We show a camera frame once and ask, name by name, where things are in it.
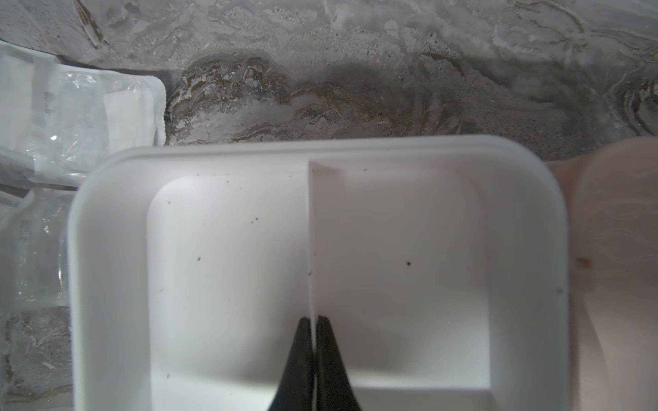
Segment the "pink first aid box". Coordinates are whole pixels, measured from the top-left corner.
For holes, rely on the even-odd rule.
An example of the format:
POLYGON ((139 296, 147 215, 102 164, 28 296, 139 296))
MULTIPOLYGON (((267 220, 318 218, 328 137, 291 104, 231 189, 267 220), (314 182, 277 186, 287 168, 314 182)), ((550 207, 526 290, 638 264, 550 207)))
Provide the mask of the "pink first aid box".
POLYGON ((570 230, 574 410, 657 407, 657 140, 549 164, 570 230))

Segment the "white gauze packet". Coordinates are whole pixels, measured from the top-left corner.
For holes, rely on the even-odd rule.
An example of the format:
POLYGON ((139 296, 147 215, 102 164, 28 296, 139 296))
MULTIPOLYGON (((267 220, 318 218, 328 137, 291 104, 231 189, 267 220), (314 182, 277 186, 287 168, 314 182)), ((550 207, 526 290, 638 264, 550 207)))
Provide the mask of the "white gauze packet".
POLYGON ((66 229, 74 196, 72 191, 34 188, 3 216, 3 409, 72 403, 66 229))
POLYGON ((1 182, 78 186, 112 154, 166 142, 166 88, 151 75, 63 64, 1 44, 1 182))

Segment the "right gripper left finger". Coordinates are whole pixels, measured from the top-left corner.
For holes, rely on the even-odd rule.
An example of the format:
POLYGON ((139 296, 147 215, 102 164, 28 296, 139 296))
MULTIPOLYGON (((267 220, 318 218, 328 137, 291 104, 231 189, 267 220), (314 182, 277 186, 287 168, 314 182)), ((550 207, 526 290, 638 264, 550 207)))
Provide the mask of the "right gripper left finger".
POLYGON ((269 411, 310 411, 313 408, 314 350, 311 321, 301 318, 269 411))

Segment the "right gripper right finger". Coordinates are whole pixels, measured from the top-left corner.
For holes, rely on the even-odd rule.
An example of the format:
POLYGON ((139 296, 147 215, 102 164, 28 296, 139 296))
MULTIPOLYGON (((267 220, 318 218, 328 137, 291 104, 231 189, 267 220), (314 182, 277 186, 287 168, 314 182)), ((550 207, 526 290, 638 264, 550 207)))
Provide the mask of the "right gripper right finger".
POLYGON ((361 411, 344 367, 329 318, 316 323, 316 409, 318 411, 361 411))

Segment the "white tray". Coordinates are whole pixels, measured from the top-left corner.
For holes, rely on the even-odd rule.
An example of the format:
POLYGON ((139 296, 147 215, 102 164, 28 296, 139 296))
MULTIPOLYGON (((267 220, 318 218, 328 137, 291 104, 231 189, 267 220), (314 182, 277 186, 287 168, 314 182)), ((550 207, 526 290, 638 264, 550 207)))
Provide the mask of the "white tray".
POLYGON ((78 410, 265 410, 330 320, 364 410, 567 410, 565 204, 488 135, 132 149, 75 196, 78 410))

